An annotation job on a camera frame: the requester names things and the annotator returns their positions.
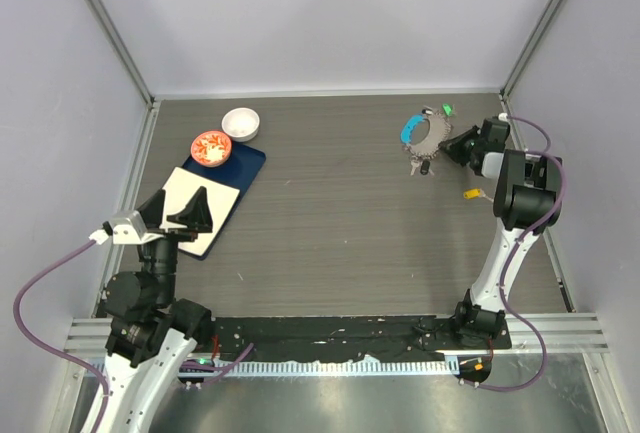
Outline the large keyring with blue handle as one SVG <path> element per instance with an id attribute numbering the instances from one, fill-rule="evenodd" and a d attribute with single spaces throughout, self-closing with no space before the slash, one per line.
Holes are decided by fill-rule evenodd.
<path id="1" fill-rule="evenodd" d="M 415 140 L 413 136 L 420 125 L 426 125 L 428 131 L 421 139 Z M 420 173 L 424 160 L 431 162 L 437 156 L 439 144 L 449 138 L 451 131 L 449 117 L 443 111 L 430 107 L 424 107 L 405 122 L 400 132 L 400 142 L 409 155 L 411 176 Z"/>

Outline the yellow tagged key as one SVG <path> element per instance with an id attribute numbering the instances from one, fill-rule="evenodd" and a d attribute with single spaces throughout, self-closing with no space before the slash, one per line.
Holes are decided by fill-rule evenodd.
<path id="1" fill-rule="evenodd" d="M 463 193 L 463 198 L 467 200 L 482 198 L 490 202 L 494 201 L 494 199 L 491 196 L 489 196 L 484 190 L 480 188 L 474 188 L 474 189 L 465 191 Z"/>

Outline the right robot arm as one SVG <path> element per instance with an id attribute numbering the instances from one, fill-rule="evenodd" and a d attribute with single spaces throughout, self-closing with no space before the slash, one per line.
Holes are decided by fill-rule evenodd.
<path id="1" fill-rule="evenodd" d="M 559 219 L 566 193 L 563 160 L 541 151 L 507 147 L 513 116 L 502 113 L 443 142 L 440 150 L 476 175 L 496 181 L 493 215 L 496 234 L 485 264 L 450 319 L 450 331 L 465 348 L 491 346 L 506 333 L 512 285 L 526 254 Z"/>

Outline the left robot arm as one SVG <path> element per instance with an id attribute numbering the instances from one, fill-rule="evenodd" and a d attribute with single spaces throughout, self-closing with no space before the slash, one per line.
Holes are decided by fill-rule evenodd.
<path id="1" fill-rule="evenodd" d="M 198 188 L 171 215 L 164 212 L 165 198 L 165 190 L 156 191 L 90 237 L 136 247 L 140 267 L 113 275 L 104 289 L 101 307 L 111 323 L 98 376 L 106 383 L 96 392 L 85 432 L 148 431 L 187 356 L 212 342 L 211 311 L 175 297 L 180 244 L 213 229 L 207 191 Z"/>

